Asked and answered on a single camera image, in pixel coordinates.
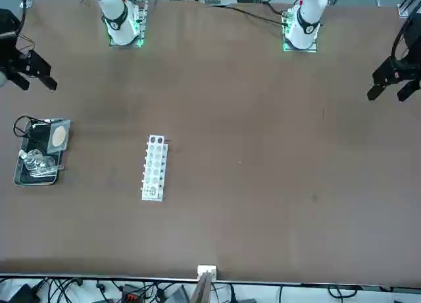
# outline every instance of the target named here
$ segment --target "metal bracket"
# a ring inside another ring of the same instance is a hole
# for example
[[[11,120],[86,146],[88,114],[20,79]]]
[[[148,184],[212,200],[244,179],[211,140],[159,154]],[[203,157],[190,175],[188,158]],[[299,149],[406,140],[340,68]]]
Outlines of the metal bracket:
[[[397,5],[397,12],[399,13],[399,18],[408,18],[409,13],[407,9],[402,9],[401,4]]]
[[[216,281],[216,266],[198,265],[197,266],[197,280],[199,280],[204,273],[210,273],[212,282]]]

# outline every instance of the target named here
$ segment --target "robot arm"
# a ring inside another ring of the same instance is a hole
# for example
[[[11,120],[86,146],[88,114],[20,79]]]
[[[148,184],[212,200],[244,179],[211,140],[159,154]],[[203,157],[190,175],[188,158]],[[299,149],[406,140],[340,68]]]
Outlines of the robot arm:
[[[311,47],[317,37],[320,18],[328,0],[302,0],[293,12],[293,23],[285,35],[286,39],[299,50]]]
[[[22,75],[39,78],[50,90],[57,88],[50,76],[51,66],[34,50],[24,54],[16,48],[23,23],[7,9],[0,9],[0,86],[8,80],[23,90],[29,88],[29,81]]]
[[[401,60],[395,57],[396,47],[404,37],[408,53]],[[368,100],[376,100],[391,84],[408,80],[409,82],[397,93],[399,101],[407,100],[420,89],[421,80],[421,14],[414,11],[405,21],[395,39],[391,55],[373,72],[374,85],[368,91]]]

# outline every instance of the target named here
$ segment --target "table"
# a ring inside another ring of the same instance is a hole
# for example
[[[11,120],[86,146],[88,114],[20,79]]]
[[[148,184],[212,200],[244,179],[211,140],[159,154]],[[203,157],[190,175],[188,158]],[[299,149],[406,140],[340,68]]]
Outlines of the table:
[[[421,285],[421,98],[366,99],[396,9],[326,9],[318,54],[175,1],[151,10],[142,49],[110,49],[100,15],[79,0],[28,11],[59,86],[1,90],[2,271],[194,278],[214,264],[228,280]],[[12,183],[22,113],[73,121],[54,186]],[[140,200],[149,134],[169,140],[161,203]]]

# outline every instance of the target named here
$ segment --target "black tray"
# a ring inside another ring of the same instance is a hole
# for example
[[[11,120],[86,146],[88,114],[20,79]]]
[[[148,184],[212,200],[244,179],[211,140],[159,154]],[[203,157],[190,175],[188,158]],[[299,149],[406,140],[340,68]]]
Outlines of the black tray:
[[[47,122],[58,122],[62,119],[43,119]],[[25,129],[29,128],[31,123],[28,121]],[[30,133],[30,137],[39,142],[40,147],[47,152],[48,140],[50,138],[50,125],[43,124],[42,122],[37,122],[34,124],[33,129]],[[30,150],[38,149],[38,147],[30,139],[22,138],[22,144],[20,145],[20,150],[29,152]],[[54,158],[54,166],[59,166],[61,163],[62,151],[49,154],[49,156]],[[52,185],[56,182],[59,171],[57,170],[54,176],[47,177],[31,177],[29,171],[26,169],[24,160],[18,156],[16,162],[16,170],[14,171],[14,184],[16,186],[36,186],[36,185]]]

